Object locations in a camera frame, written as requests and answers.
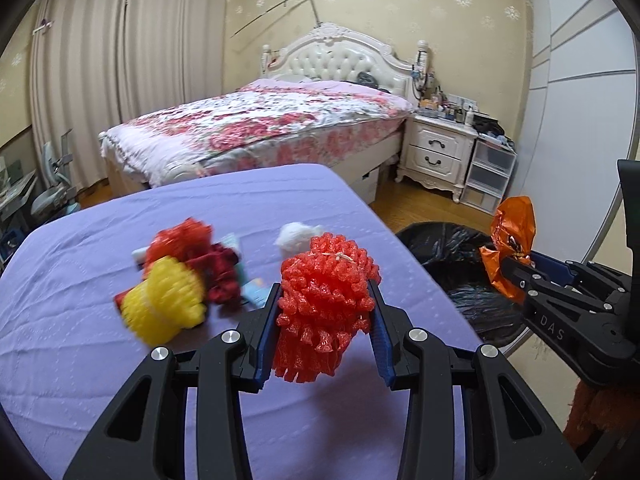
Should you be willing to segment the black trash bin bag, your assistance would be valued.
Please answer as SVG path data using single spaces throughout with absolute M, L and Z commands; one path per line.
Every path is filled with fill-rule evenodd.
M 506 347 L 525 330 L 521 307 L 490 284 L 483 232 L 451 222 L 419 222 L 396 233 L 486 344 Z

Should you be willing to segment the white nightstand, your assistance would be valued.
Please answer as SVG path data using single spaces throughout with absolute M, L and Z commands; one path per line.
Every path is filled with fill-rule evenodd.
M 445 119 L 412 114 L 405 122 L 395 181 L 405 178 L 460 202 L 477 132 Z

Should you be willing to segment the white tufted headboard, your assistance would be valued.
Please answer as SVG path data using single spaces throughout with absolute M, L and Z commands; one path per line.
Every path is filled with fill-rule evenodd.
M 408 62 L 398 58 L 392 46 L 364 32 L 323 23 L 278 50 L 265 44 L 260 74 L 273 79 L 296 76 L 351 82 L 359 74 L 367 74 L 381 88 L 417 103 L 429 65 L 424 40 L 416 43 L 416 58 Z

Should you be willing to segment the yellow foam fruit net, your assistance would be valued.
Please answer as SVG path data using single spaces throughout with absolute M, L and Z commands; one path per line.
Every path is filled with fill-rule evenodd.
M 125 325 L 148 347 L 167 344 L 205 321 L 202 279 L 176 258 L 156 260 L 120 304 Z

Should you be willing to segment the bed with floral bedspread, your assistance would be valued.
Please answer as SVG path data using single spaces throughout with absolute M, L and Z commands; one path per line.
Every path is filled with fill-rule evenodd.
M 107 162 L 157 188 L 179 174 L 332 167 L 396 133 L 413 110 L 402 96 L 351 82 L 257 79 L 131 119 L 99 140 Z

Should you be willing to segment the white foam net ball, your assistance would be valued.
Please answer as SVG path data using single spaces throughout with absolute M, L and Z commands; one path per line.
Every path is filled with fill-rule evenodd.
M 322 226 L 308 226 L 302 222 L 290 222 L 282 226 L 274 242 L 283 259 L 294 257 L 301 252 L 308 252 L 310 241 L 324 233 Z

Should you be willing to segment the red foam fruit net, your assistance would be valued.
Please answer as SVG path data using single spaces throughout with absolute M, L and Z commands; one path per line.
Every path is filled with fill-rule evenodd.
M 274 374 L 300 384 L 334 375 L 354 337 L 370 332 L 369 283 L 380 281 L 368 252 L 343 235 L 314 236 L 306 252 L 283 261 Z

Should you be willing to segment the red mesh net ball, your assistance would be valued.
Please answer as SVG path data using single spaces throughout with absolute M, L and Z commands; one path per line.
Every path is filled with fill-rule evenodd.
M 187 218 L 178 226 L 158 232 L 146 250 L 143 276 L 147 276 L 154 262 L 163 257 L 187 262 L 204 256 L 212 244 L 213 227 L 204 222 Z

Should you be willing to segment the clear plastic drawer unit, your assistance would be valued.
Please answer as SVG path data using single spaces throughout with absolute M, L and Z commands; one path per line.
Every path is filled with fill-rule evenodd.
M 475 141 L 466 172 L 461 203 L 493 214 L 502 203 L 516 162 L 516 151 L 481 134 Z

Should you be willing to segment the purple tablecloth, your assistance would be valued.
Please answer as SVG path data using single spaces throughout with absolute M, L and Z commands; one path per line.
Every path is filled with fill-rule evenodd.
M 61 478 L 126 380 L 151 365 L 114 298 L 139 284 L 132 254 L 186 219 L 239 239 L 250 278 L 280 280 L 276 239 L 298 221 L 341 234 L 380 269 L 386 304 L 451 347 L 473 350 L 471 326 L 398 238 L 332 170 L 294 165 L 153 188 L 75 212 L 30 233 L 1 277 L 1 404 L 51 478 Z M 240 397 L 257 479 L 393 479 L 409 396 L 378 374 L 370 339 L 350 343 L 333 376 L 271 377 Z

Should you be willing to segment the orange foil wrapper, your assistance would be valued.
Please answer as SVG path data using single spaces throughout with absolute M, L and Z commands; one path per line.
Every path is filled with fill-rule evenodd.
M 492 247 L 480 248 L 490 284 L 506 299 L 522 304 L 525 292 L 520 286 L 508 280 L 501 270 L 503 260 L 514 258 L 519 263 L 530 266 L 536 235 L 536 221 L 533 203 L 528 196 L 506 198 L 496 209 L 490 225 Z

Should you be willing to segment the desk with clutter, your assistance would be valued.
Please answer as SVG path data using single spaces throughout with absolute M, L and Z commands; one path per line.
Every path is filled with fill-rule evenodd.
M 1 270 L 11 261 L 17 248 L 30 232 L 24 208 L 32 198 L 37 183 L 37 171 L 29 171 L 8 187 L 1 200 Z

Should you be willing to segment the beige curtain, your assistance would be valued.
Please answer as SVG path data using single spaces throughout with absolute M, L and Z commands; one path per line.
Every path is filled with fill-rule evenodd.
M 78 188 L 106 178 L 100 132 L 222 91 L 227 0 L 39 0 L 30 107 L 39 146 L 70 138 Z

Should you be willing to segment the grey desk chair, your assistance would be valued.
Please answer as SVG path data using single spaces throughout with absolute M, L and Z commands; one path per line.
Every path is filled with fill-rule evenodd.
M 61 156 L 54 154 L 53 144 L 47 142 L 42 147 L 41 162 L 46 189 L 32 202 L 30 214 L 40 224 L 45 224 L 80 211 L 76 200 L 77 188 L 70 177 L 70 163 L 73 154 L 70 151 L 70 135 L 67 130 L 61 136 Z

